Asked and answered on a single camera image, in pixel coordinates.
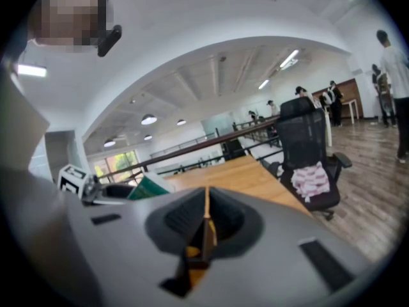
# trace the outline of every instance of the green object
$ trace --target green object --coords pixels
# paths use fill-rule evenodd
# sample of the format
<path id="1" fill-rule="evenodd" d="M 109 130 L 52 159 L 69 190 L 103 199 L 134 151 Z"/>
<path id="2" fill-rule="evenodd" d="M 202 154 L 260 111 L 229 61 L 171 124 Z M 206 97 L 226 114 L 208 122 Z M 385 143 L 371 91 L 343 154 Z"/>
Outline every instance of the green object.
<path id="1" fill-rule="evenodd" d="M 152 198 L 155 196 L 160 196 L 161 194 L 167 194 L 163 187 L 156 184 L 154 181 L 150 180 L 148 177 L 143 177 L 138 186 L 132 190 L 128 196 L 128 200 L 141 200 L 146 198 Z"/>

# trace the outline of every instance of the pink cloth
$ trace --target pink cloth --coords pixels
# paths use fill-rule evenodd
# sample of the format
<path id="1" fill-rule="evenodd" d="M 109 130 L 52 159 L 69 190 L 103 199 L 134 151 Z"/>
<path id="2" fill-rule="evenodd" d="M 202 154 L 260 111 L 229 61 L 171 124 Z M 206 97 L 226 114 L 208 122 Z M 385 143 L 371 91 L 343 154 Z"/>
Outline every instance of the pink cloth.
<path id="1" fill-rule="evenodd" d="M 291 178 L 291 183 L 297 193 L 305 199 L 305 202 L 311 202 L 310 197 L 330 192 L 328 175 L 321 162 L 318 162 L 315 166 L 296 169 Z"/>

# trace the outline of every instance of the black mesh office chair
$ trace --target black mesh office chair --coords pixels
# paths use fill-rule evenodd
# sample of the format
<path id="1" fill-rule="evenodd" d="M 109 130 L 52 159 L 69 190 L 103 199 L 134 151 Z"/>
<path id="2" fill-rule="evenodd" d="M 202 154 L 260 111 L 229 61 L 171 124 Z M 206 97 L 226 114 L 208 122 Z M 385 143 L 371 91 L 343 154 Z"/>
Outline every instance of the black mesh office chair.
<path id="1" fill-rule="evenodd" d="M 296 98 L 281 105 L 281 115 L 276 123 L 277 133 L 282 143 L 284 162 L 281 183 L 311 212 L 320 211 L 330 220 L 334 211 L 329 210 L 339 203 L 339 191 L 336 182 L 341 168 L 352 166 L 351 160 L 337 152 L 327 157 L 325 149 L 325 113 L 316 109 L 309 98 Z M 330 182 L 330 192 L 311 197 L 306 203 L 291 183 L 294 169 L 312 166 L 321 161 Z M 277 177 L 279 163 L 267 167 Z"/>

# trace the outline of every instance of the metal railing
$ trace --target metal railing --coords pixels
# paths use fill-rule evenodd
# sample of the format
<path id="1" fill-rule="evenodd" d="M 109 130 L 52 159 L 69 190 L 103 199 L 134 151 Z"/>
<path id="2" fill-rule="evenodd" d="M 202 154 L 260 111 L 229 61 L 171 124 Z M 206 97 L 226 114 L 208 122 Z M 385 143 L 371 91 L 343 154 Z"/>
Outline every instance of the metal railing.
<path id="1" fill-rule="evenodd" d="M 224 136 L 219 136 L 219 137 L 216 137 L 216 138 L 213 138 L 213 139 L 206 139 L 206 141 L 198 143 L 198 144 L 196 144 L 194 146 L 188 146 L 186 148 L 182 148 L 182 149 L 177 150 L 175 152 L 171 152 L 171 153 L 168 153 L 166 155 L 158 156 L 158 157 L 149 159 L 147 161 L 140 162 L 139 164 L 123 168 L 123 169 L 121 169 L 119 171 L 115 171 L 115 172 L 112 172 L 110 174 L 103 175 L 103 176 L 99 177 L 99 179 L 109 178 L 109 177 L 112 177 L 113 175 L 117 175 L 117 174 L 120 174 L 120 173 L 125 173 L 125 172 L 128 172 L 128 171 L 132 171 L 135 168 L 142 168 L 144 171 L 148 171 L 148 166 L 152 165 L 152 164 L 155 164 L 157 162 L 165 161 L 165 160 L 168 160 L 170 158 L 174 158 L 174 157 L 177 157 L 177 156 L 180 156 L 180 155 L 185 155 L 185 154 L 188 154 L 190 152 L 194 152 L 194 151 L 197 151 L 197 150 L 200 150 L 200 149 L 207 148 L 209 146 L 218 145 L 218 144 L 222 144 L 222 143 L 227 143 L 227 142 L 229 142 L 231 140 L 234 140 L 234 139 L 237 139 L 239 137 L 247 136 L 247 135 L 249 135 L 251 133 L 261 131 L 263 129 L 271 127 L 271 126 L 274 125 L 276 119 L 278 119 L 278 117 L 271 117 L 268 120 L 265 120 L 264 122 L 258 122 L 257 124 L 255 124 L 253 126 L 249 126 L 247 128 L 241 129 L 241 130 L 236 130 L 236 131 L 234 131 L 232 133 L 229 133 L 229 134 L 226 134 Z M 257 143 L 255 145 L 253 145 L 253 146 L 243 148 L 243 149 L 241 149 L 241 151 L 246 150 L 246 151 L 250 152 L 250 149 L 254 148 L 255 146 L 262 145 L 262 144 L 265 144 L 265 143 L 270 143 L 270 142 L 277 141 L 277 140 L 278 140 L 277 136 L 274 137 L 274 138 L 269 138 L 268 140 L 266 140 L 264 142 L 260 142 L 260 143 Z M 191 167 L 193 167 L 195 165 L 200 165 L 200 164 L 203 165 L 203 164 L 212 162 L 213 160 L 220 159 L 220 158 L 225 158 L 225 160 L 226 160 L 226 158 L 232 159 L 232 158 L 235 157 L 236 153 L 239 152 L 239 151 L 240 150 L 236 150 L 234 152 L 227 151 L 227 153 L 222 155 L 222 156 L 218 156 L 216 158 L 212 158 L 212 159 L 209 159 L 207 161 L 199 161 L 198 163 L 195 163 L 195 164 L 192 164 L 192 165 L 181 166 L 179 168 L 175 168 L 175 169 L 166 171 L 166 173 L 176 171 L 178 169 L 181 170 L 181 169 L 191 168 Z M 269 157 L 271 155 L 277 154 L 279 152 L 281 152 L 281 150 L 279 150 L 277 152 L 274 152 L 274 153 L 271 153 L 270 155 L 260 157 L 260 158 L 258 158 L 258 160 L 261 160 L 261 159 L 263 159 L 265 157 Z"/>
<path id="2" fill-rule="evenodd" d="M 188 146 L 194 146 L 194 145 L 198 145 L 199 143 L 205 142 L 209 139 L 213 139 L 216 138 L 216 133 L 209 133 L 206 134 L 205 136 L 201 136 L 200 138 L 194 139 L 194 140 L 190 140 L 190 141 L 186 141 L 181 143 L 180 145 L 176 145 L 176 146 L 172 146 L 168 149 L 164 149 L 162 151 L 158 151 L 155 152 L 153 154 L 151 154 L 151 158 L 156 158 L 156 157 L 160 157 L 163 155 L 167 155 L 170 154 L 171 152 L 176 152 L 178 150 L 181 150 L 183 148 L 187 148 Z"/>
<path id="3" fill-rule="evenodd" d="M 251 126 L 254 126 L 256 124 L 265 123 L 265 122 L 268 122 L 270 120 L 276 120 L 276 119 L 278 119 L 278 116 L 271 116 L 271 117 L 268 117 L 268 118 L 261 117 L 261 118 L 258 118 L 257 120 L 253 120 L 253 121 L 245 122 L 245 123 L 240 123 L 240 124 L 233 123 L 233 130 L 237 131 L 237 130 L 246 129 L 247 127 L 251 127 Z M 255 131 L 255 132 L 252 132 L 250 134 L 247 134 L 244 137 L 247 138 L 247 139 L 252 139 L 253 141 L 264 142 L 264 141 L 272 139 L 272 138 L 274 138 L 276 136 L 277 136 L 277 134 L 275 133 L 274 126 L 272 125 L 272 126 L 264 128 L 264 129 L 261 129 L 259 131 Z M 279 140 L 272 141 L 270 143 L 270 146 L 272 146 L 272 145 L 277 146 L 279 148 L 281 147 L 281 144 L 280 144 Z"/>

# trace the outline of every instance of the wooden table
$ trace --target wooden table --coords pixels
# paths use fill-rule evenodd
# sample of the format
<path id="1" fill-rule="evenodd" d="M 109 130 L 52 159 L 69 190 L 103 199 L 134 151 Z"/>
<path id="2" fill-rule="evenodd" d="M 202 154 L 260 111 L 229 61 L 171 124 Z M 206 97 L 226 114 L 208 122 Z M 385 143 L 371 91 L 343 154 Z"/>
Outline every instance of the wooden table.
<path id="1" fill-rule="evenodd" d="M 308 210 L 253 157 L 245 156 L 224 164 L 193 169 L 166 178 L 177 191 L 193 187 L 221 187 L 298 209 Z"/>

